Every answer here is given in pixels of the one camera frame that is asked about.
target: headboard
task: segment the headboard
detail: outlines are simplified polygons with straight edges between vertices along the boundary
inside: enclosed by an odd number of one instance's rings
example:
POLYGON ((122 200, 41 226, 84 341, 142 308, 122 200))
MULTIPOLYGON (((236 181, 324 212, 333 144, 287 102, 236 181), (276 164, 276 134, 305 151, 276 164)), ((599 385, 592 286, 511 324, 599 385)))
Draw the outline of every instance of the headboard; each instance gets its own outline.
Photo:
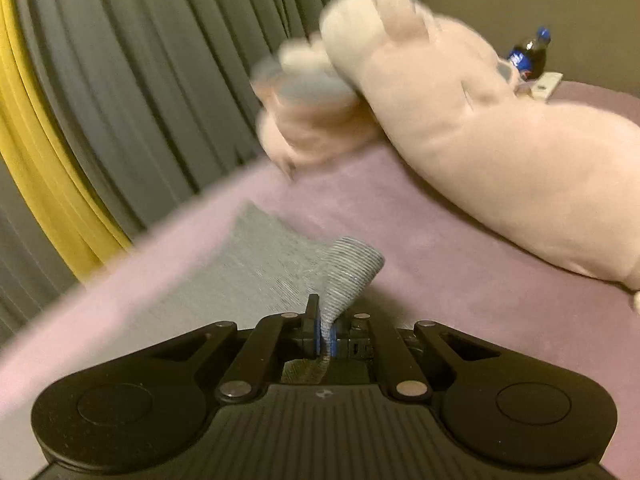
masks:
POLYGON ((550 28, 547 70, 640 96, 640 0, 423 0, 480 32, 502 56, 550 28))

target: plush toy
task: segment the plush toy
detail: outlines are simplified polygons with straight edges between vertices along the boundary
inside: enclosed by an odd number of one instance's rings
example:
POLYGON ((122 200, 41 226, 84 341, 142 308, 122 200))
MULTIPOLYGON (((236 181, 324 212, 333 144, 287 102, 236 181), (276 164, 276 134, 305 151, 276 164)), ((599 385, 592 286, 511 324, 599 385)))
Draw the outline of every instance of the plush toy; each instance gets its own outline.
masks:
POLYGON ((259 63, 252 86, 264 109, 258 138, 286 174, 352 152, 382 130, 367 102, 339 76, 319 36, 284 43, 259 63))
POLYGON ((413 0, 334 0, 321 35, 398 152, 444 196, 552 264, 638 290, 640 128, 518 99, 437 23, 413 0))

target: mattress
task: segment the mattress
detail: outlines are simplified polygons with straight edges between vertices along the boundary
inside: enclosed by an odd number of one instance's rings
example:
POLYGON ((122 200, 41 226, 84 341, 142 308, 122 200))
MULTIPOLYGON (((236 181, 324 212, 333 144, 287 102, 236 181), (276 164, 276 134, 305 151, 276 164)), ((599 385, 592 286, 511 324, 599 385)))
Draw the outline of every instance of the mattress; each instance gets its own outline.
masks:
MULTIPOLYGON (((612 109, 640 124, 640 100, 631 96, 565 82, 554 98, 612 109)), ((398 326, 434 319, 598 381, 619 418, 603 464, 623 480, 640 478, 640 317, 628 292, 557 269, 488 232, 382 142, 292 182, 268 161, 257 162, 171 216, 19 333, 0 353, 0 478, 24 480, 46 464, 29 422, 39 391, 116 357, 105 354, 108 343, 210 259, 248 202, 308 237, 351 235, 382 251, 385 267, 366 295, 398 326)))

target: metal screw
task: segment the metal screw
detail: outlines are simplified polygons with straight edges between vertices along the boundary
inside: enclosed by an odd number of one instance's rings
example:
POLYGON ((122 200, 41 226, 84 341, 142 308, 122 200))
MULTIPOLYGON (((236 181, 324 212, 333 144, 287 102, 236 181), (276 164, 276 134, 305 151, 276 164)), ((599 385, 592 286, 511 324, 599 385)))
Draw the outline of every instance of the metal screw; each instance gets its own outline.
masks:
POLYGON ((246 381, 229 381, 220 386, 220 393, 225 397, 237 399, 251 393, 251 385, 246 381))
POLYGON ((402 381, 396 386, 396 392, 405 397, 420 397, 428 390, 427 385, 420 381, 402 381))

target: soda bottle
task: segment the soda bottle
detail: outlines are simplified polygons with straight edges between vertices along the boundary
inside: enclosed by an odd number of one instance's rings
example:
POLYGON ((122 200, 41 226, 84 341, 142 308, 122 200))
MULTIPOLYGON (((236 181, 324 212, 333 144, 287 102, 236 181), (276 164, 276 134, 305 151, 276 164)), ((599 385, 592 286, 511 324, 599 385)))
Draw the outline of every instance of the soda bottle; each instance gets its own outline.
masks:
POLYGON ((520 72, 525 81, 539 78, 545 69, 546 47, 551 42, 551 33, 546 27, 540 27, 534 38, 521 41, 509 54, 509 61, 520 72))

